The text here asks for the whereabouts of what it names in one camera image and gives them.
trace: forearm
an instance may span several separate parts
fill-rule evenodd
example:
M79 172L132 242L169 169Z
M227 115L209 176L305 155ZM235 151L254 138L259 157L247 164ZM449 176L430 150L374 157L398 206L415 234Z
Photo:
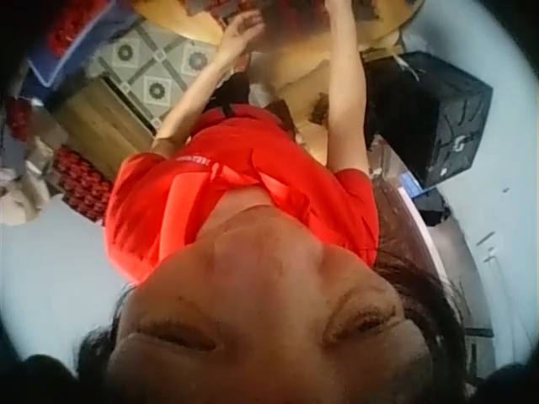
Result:
M369 172L364 135L366 78L357 49L351 8L330 17L332 55L329 69L328 168Z
M152 149L172 151L185 144L217 84L226 74L227 69L218 61L213 61L200 72L178 104L168 113L155 137Z

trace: red sleeve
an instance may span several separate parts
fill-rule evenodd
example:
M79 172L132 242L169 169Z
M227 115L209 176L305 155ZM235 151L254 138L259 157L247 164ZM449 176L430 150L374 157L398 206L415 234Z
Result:
M163 218L159 201L146 195L153 168L165 159L142 153L125 160L118 172L105 216L105 242L109 259L131 280L148 271L158 257L158 226Z
M335 173L335 177L341 186L353 200L356 214L361 218L370 242L374 250L369 254L370 264L376 259L376 250L378 249L378 238L380 236L380 227L378 224L378 209L374 199L372 182L362 171L355 168L347 168Z

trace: light blue wall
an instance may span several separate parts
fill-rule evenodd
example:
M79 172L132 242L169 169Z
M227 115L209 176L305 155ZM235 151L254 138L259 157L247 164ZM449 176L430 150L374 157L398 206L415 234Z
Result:
M23 358L72 368L87 332L109 323L125 281L104 253L103 229L59 199L23 226L0 227L0 308Z
M426 0L407 35L419 36L432 53L494 87L472 169L439 189L483 281L497 365L523 360L538 335L537 80L512 39L472 0ZM494 258L485 263L489 247Z

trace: black box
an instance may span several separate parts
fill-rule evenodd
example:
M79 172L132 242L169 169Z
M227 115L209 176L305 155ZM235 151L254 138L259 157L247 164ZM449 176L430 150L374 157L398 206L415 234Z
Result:
M393 58L366 65L366 130L380 133L427 189L472 166L493 89L426 53L402 58L414 73Z

